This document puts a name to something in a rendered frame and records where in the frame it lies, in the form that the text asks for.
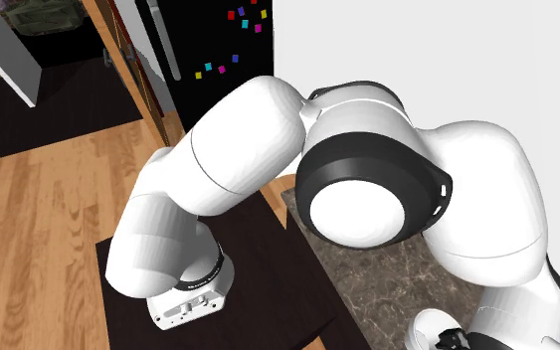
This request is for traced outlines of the white round cup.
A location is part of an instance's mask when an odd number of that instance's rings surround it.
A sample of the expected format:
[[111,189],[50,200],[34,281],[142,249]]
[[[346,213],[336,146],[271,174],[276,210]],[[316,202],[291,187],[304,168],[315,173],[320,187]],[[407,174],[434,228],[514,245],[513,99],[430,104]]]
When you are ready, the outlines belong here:
[[407,350],[439,350],[436,344],[439,335],[449,329],[460,328],[460,324],[444,311],[428,308],[420,311],[408,325],[404,344]]

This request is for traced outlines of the dark robot stand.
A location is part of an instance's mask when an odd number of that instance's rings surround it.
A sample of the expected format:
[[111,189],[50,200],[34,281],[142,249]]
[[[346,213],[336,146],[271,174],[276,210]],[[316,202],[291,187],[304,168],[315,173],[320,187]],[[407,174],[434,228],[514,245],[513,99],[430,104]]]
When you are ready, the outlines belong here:
[[233,261],[222,310],[159,329],[143,299],[101,285],[110,350],[371,350],[294,220],[281,224],[261,193],[203,218]]

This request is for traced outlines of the black fridge with coloured magnets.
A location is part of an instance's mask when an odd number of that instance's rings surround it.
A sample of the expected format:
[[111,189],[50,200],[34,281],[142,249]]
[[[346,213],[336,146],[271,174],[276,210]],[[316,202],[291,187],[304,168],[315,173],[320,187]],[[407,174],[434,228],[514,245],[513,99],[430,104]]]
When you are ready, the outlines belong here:
[[274,0],[113,0],[160,107],[188,131],[247,80],[274,73]]

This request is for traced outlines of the brown wooden door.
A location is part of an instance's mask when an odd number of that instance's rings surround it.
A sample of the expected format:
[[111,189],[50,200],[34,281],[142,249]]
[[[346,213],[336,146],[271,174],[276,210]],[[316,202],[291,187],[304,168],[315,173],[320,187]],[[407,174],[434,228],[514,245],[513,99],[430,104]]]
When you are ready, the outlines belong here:
[[169,146],[162,110],[140,65],[114,0],[82,0],[123,83],[133,98],[157,147]]

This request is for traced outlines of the white grey door panel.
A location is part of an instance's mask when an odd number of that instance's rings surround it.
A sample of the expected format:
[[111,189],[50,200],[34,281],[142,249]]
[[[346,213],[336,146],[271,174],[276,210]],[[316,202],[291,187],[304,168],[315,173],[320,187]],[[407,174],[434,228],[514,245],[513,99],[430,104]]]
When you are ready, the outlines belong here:
[[24,100],[35,107],[42,68],[0,15],[0,77]]

